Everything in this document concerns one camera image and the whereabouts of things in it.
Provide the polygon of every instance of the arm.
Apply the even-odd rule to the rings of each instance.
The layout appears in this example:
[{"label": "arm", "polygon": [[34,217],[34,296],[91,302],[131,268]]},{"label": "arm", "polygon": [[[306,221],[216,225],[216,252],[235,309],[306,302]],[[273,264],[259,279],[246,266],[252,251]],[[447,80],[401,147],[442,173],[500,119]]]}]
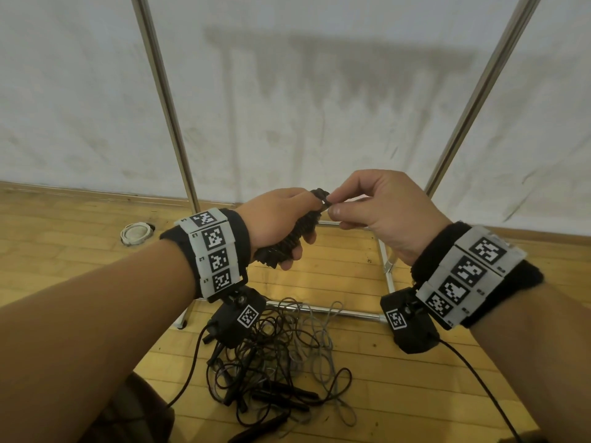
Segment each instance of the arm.
[{"label": "arm", "polygon": [[549,441],[591,439],[591,310],[543,284],[470,330]]},{"label": "arm", "polygon": [[[362,194],[369,199],[345,202]],[[409,266],[450,224],[402,172],[357,171],[328,200],[341,228],[369,226]],[[543,284],[470,329],[552,443],[591,441],[590,310]]]},{"label": "arm", "polygon": [[[263,194],[237,212],[254,252],[281,241],[300,216],[320,206],[312,193],[290,188]],[[293,257],[301,256],[298,246]],[[188,307],[195,284],[181,250],[161,240],[0,308],[2,440],[76,441]]]}]

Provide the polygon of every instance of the forearm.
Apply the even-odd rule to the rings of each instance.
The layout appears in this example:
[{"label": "forearm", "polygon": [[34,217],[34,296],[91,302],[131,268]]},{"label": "forearm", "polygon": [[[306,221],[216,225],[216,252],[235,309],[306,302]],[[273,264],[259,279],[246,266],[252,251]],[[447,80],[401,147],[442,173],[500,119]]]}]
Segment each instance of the forearm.
[{"label": "forearm", "polygon": [[187,260],[161,240],[0,308],[3,438],[75,441],[194,295]]},{"label": "forearm", "polygon": [[591,311],[548,284],[470,328],[552,443],[591,441]]}]

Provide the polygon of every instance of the metal frame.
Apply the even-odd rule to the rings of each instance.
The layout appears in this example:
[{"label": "metal frame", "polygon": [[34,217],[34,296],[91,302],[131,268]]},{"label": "metal frame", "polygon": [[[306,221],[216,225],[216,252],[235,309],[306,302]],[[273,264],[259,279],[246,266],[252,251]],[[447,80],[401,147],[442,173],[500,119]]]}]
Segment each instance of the metal frame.
[{"label": "metal frame", "polygon": [[[181,172],[181,176],[183,178],[183,183],[185,186],[185,190],[187,191],[187,196],[189,202],[191,204],[191,208],[194,213],[199,211],[199,201],[197,199],[197,194],[195,191],[195,186],[193,185],[193,178],[191,176],[191,169],[189,167],[187,152],[184,147],[183,143],[183,135],[181,133],[181,128],[179,125],[179,119],[176,114],[176,110],[174,108],[173,97],[170,91],[170,86],[168,85],[168,79],[166,76],[166,70],[164,68],[164,62],[162,59],[162,54],[160,53],[158,39],[156,37],[156,31],[154,29],[154,22],[152,20],[152,15],[150,13],[150,6],[148,5],[148,0],[131,0],[134,6],[138,26],[144,40],[144,46],[146,49],[146,53],[148,55],[148,60],[150,61],[150,67],[152,69],[152,74],[154,76],[154,82],[156,85],[156,89],[158,90],[160,103],[162,104],[162,110],[164,112],[164,117],[166,118],[166,124],[168,126],[168,131],[170,133],[170,138],[173,142],[174,152],[177,156],[177,161],[179,162],[179,170]],[[456,155],[457,151],[459,150],[460,146],[466,135],[468,134],[472,124],[474,123],[478,112],[481,110],[482,106],[484,105],[484,101],[486,97],[491,92],[492,87],[494,86],[499,74],[501,73],[503,67],[507,63],[507,60],[511,56],[517,41],[521,37],[525,27],[527,26],[531,16],[534,14],[536,7],[538,6],[540,0],[519,0],[515,10],[513,11],[513,15],[509,20],[508,24],[499,39],[495,50],[492,52],[491,58],[489,59],[486,67],[474,91],[472,96],[470,96],[470,100],[468,104],[464,108],[462,112],[462,116],[460,117],[457,125],[454,128],[452,136],[447,142],[446,148],[441,154],[439,161],[435,169],[433,170],[431,177],[427,183],[427,187],[425,192],[429,197],[433,196],[435,190],[439,186],[439,183],[445,176],[450,164],[453,161],[454,156]],[[327,225],[327,226],[334,226],[338,225],[336,222],[332,221],[320,221],[320,225]],[[386,245],[384,242],[378,239],[378,245],[380,247],[380,256],[382,259],[382,264],[384,268],[384,275],[386,277],[386,282],[388,283],[388,290],[390,292],[395,291],[394,281],[392,280],[392,267],[394,266],[395,257],[388,258],[388,252]],[[278,305],[278,302],[271,302],[271,304]],[[323,308],[322,306],[310,306],[310,309],[314,313],[328,313],[328,308]],[[185,311],[179,319],[174,322],[174,326],[177,328],[183,328],[186,324],[185,320]],[[383,314],[378,313],[366,313],[363,311],[341,311],[339,315],[344,317],[354,317],[362,320],[370,320],[370,321],[383,321],[385,322],[385,317]]]}]

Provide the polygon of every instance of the wooden baseboard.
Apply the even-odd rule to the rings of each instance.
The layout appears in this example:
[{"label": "wooden baseboard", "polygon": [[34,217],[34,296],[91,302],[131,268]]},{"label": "wooden baseboard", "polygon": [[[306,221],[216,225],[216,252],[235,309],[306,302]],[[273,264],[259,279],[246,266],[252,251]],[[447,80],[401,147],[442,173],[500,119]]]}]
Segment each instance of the wooden baseboard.
[{"label": "wooden baseboard", "polygon": [[[143,204],[166,205],[190,208],[188,199],[175,197],[151,197],[138,194],[109,193],[107,191],[78,190],[74,188],[58,188],[55,186],[28,185],[13,182],[0,181],[0,190],[20,191],[25,193],[52,194],[70,197],[85,197],[102,201],[137,202]],[[201,210],[208,208],[236,208],[237,203],[224,203],[214,201],[199,201]],[[330,220],[326,213],[323,213],[323,220]],[[546,231],[530,231],[518,229],[506,229],[502,227],[488,227],[499,236],[508,239],[523,239],[528,241],[542,241],[546,243],[591,245],[591,236],[578,236],[573,234],[549,233]]]}]

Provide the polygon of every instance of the qr code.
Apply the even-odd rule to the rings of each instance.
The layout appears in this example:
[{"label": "qr code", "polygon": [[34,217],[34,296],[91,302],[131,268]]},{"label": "qr code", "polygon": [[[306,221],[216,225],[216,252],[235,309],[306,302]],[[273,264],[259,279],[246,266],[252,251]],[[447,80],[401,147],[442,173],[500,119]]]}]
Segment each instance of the qr code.
[{"label": "qr code", "polygon": [[439,292],[459,305],[462,300],[470,293],[470,290],[458,283],[454,278],[448,276],[441,286]]},{"label": "qr code", "polygon": [[496,263],[507,253],[505,249],[501,249],[487,238],[480,238],[476,244],[470,247],[470,251],[490,264]]},{"label": "qr code", "polygon": [[441,298],[438,294],[433,292],[431,297],[427,298],[425,304],[435,311],[439,317],[445,317],[449,311],[453,309],[453,306]]},{"label": "qr code", "polygon": [[217,272],[218,270],[227,268],[230,265],[226,249],[220,249],[217,252],[210,253],[208,257],[211,272]]},{"label": "qr code", "polygon": [[203,211],[203,213],[192,215],[191,220],[195,222],[197,227],[201,228],[205,225],[215,222],[216,218],[209,211]]},{"label": "qr code", "polygon": [[388,311],[386,315],[388,316],[388,320],[390,320],[392,329],[406,328],[406,320],[404,320],[404,316],[397,309]]},{"label": "qr code", "polygon": [[230,269],[226,269],[223,272],[213,275],[213,291],[218,292],[224,288],[227,288],[232,284],[230,279]]},{"label": "qr code", "polygon": [[238,323],[245,328],[250,328],[252,324],[255,323],[258,315],[259,314],[256,312],[255,308],[251,305],[247,305],[247,307],[244,308],[244,311],[240,314],[240,317],[238,317]]},{"label": "qr code", "polygon": [[468,286],[474,286],[487,272],[481,265],[475,263],[467,256],[462,256],[452,269],[452,274],[457,276]]},{"label": "qr code", "polygon": [[205,248],[207,250],[215,249],[216,247],[226,243],[226,240],[223,238],[222,228],[220,226],[203,230],[202,233],[203,240],[205,241]]}]

